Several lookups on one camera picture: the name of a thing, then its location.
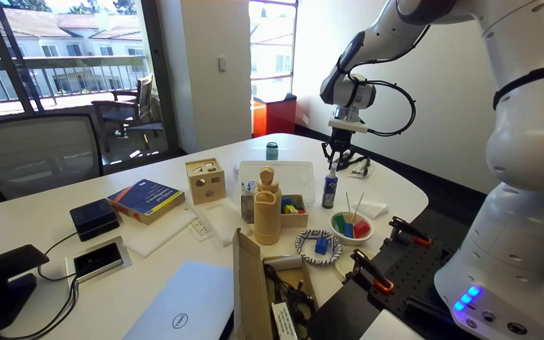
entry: railing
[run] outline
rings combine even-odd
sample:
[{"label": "railing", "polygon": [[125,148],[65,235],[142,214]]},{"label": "railing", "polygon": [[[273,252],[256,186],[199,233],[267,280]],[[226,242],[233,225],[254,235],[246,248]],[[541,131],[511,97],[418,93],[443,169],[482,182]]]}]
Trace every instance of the railing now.
[{"label": "railing", "polygon": [[[40,99],[78,97],[112,89],[133,89],[146,76],[146,57],[25,57]],[[0,61],[0,103],[18,103]]]}]

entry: blue bottle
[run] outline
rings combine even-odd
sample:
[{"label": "blue bottle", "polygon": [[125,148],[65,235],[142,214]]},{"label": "blue bottle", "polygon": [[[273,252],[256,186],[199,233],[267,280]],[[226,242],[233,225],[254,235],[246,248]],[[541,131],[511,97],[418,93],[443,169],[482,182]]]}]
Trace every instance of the blue bottle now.
[{"label": "blue bottle", "polygon": [[326,189],[324,189],[324,208],[331,210],[335,203],[335,191],[337,191],[337,167],[331,167],[331,174],[326,178]]}]

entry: red object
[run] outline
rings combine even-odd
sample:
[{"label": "red object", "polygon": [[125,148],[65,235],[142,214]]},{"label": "red object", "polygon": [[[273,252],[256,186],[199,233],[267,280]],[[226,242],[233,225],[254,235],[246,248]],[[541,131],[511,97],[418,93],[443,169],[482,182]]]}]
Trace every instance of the red object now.
[{"label": "red object", "polygon": [[354,237],[356,239],[365,239],[371,233],[371,225],[367,222],[360,222],[354,227]]},{"label": "red object", "polygon": [[254,137],[295,133],[297,101],[254,103]]}]

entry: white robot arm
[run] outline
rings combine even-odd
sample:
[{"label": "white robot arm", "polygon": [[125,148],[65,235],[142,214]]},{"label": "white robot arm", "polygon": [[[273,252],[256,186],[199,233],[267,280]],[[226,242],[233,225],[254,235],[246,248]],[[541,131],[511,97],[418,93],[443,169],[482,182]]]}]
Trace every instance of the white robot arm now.
[{"label": "white robot arm", "polygon": [[352,76],[356,67],[396,61],[428,25],[465,19],[481,23],[499,86],[486,159],[503,184],[435,288],[454,322],[481,339],[544,339],[544,0],[388,0],[324,82],[322,99],[339,108],[326,154],[348,165],[352,135],[373,133],[360,110],[375,103],[377,84]]}]

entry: notebook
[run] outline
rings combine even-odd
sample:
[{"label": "notebook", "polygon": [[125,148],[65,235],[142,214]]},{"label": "notebook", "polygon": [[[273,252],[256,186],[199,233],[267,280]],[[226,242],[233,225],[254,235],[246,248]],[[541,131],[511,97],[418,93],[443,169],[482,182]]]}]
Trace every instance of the notebook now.
[{"label": "notebook", "polygon": [[233,310],[233,269],[184,263],[124,339],[218,340]]}]

